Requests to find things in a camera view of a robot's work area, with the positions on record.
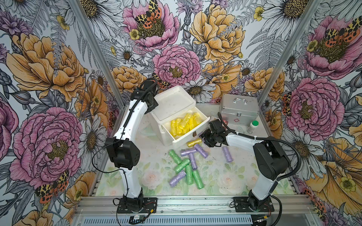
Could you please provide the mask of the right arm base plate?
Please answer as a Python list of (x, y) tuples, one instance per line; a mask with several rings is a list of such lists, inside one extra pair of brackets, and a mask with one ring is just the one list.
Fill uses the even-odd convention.
[(270, 197), (260, 201), (254, 197), (237, 196), (233, 197), (233, 204), (236, 212), (257, 213), (275, 211)]

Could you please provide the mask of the purple roll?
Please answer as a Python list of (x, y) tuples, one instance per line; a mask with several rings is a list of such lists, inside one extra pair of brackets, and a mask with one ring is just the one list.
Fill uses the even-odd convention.
[(227, 146), (222, 147), (222, 152), (223, 152), (223, 154), (224, 154), (224, 157), (225, 157), (226, 162), (228, 162), (228, 163), (233, 162), (232, 155), (231, 155), (231, 153), (230, 153), (230, 151), (229, 151), (229, 149), (228, 149)]
[(181, 170), (176, 176), (174, 176), (170, 182), (170, 187), (175, 187), (180, 180), (186, 177), (186, 172), (184, 170)]

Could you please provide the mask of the yellow roll vertical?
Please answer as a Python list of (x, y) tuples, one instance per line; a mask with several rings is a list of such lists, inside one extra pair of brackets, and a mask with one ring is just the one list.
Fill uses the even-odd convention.
[(186, 126), (183, 129), (183, 134), (187, 134), (190, 131), (189, 124), (186, 124)]

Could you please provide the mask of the purple roll vertical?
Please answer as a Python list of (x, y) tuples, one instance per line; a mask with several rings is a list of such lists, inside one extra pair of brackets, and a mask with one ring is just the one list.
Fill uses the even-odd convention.
[(197, 166), (197, 163), (196, 163), (196, 159), (195, 159), (195, 157), (194, 157), (194, 153), (190, 153), (190, 154), (189, 154), (189, 160), (190, 160), (192, 169), (193, 169), (193, 170), (197, 170), (197, 169), (198, 169), (198, 166)]

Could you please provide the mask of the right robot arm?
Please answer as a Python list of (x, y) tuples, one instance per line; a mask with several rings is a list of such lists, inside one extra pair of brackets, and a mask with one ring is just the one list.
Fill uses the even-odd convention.
[(247, 200), (240, 201), (238, 206), (245, 207), (248, 211), (260, 211), (269, 202), (272, 192), (290, 167), (290, 160), (281, 146), (283, 140), (242, 134), (223, 124), (220, 119), (211, 121), (209, 128), (200, 137), (208, 147), (225, 145), (254, 153), (260, 176)]

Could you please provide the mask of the yellow roll top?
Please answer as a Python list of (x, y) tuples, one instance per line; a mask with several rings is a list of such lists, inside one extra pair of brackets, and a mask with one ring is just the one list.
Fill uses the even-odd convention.
[(176, 120), (172, 120), (170, 123), (170, 134), (172, 135), (172, 137), (177, 136)]

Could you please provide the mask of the yellow roll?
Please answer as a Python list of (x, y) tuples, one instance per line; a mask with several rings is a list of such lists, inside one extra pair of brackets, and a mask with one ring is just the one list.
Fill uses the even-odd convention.
[(180, 123), (182, 122), (182, 119), (178, 118), (176, 120), (176, 133), (177, 136), (182, 136), (183, 135), (183, 129), (180, 127)]
[(182, 129), (184, 129), (184, 127), (186, 126), (186, 124), (188, 124), (189, 119), (191, 118), (191, 116), (192, 116), (192, 114), (190, 114), (190, 113), (187, 113), (187, 114), (185, 115), (185, 117), (183, 118), (182, 122), (180, 123), (180, 127), (181, 127)]
[(201, 119), (199, 113), (194, 113), (193, 114), (193, 120), (194, 120), (194, 125), (195, 126), (198, 126), (198, 125), (200, 125), (202, 123), (202, 119)]
[(177, 136), (176, 120), (172, 120), (170, 123), (170, 134), (172, 135), (172, 137)]
[(195, 140), (187, 142), (187, 147), (194, 147), (196, 144), (200, 144), (200, 143), (202, 143), (202, 139), (197, 138)]
[(191, 116), (191, 118), (189, 119), (188, 126), (189, 130), (193, 130), (195, 128), (195, 121), (193, 116)]

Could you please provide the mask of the white plastic drawer unit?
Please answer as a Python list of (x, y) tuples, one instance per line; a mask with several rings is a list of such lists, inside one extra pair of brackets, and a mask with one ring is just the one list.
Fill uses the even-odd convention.
[[(180, 148), (207, 129), (210, 117), (204, 115), (196, 107), (196, 101), (182, 86), (175, 86), (157, 94), (155, 100), (158, 106), (148, 113), (147, 117), (153, 131), (164, 146)], [(171, 121), (193, 113), (199, 114), (201, 124), (185, 135), (173, 137), (171, 135)]]

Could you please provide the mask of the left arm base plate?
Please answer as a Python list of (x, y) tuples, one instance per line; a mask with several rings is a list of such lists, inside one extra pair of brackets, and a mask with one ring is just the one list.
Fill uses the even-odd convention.
[(158, 199), (155, 197), (146, 197), (143, 200), (138, 198), (123, 197), (117, 207), (118, 214), (149, 214), (155, 213)]

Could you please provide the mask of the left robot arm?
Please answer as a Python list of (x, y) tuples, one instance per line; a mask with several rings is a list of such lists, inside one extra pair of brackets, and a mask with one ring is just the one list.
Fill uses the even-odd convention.
[(137, 129), (143, 116), (158, 106), (155, 100), (157, 80), (149, 78), (131, 94), (129, 108), (116, 134), (106, 139), (110, 161), (120, 171), (124, 192), (118, 210), (140, 212), (144, 208), (144, 196), (135, 166), (140, 160), (140, 150), (134, 144)]

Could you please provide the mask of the purple roll diagonal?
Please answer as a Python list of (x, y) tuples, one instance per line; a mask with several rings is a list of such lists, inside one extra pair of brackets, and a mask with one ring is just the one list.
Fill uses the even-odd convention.
[(199, 144), (196, 144), (194, 148), (203, 156), (204, 159), (208, 157), (208, 153)]

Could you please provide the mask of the yellow roll bottom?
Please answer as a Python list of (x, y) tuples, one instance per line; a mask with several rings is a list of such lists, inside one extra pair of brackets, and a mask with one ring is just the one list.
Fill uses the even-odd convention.
[(199, 113), (194, 113), (193, 114), (193, 120), (194, 120), (194, 125), (195, 126), (198, 126), (198, 125), (200, 125), (202, 123), (202, 119), (201, 119)]

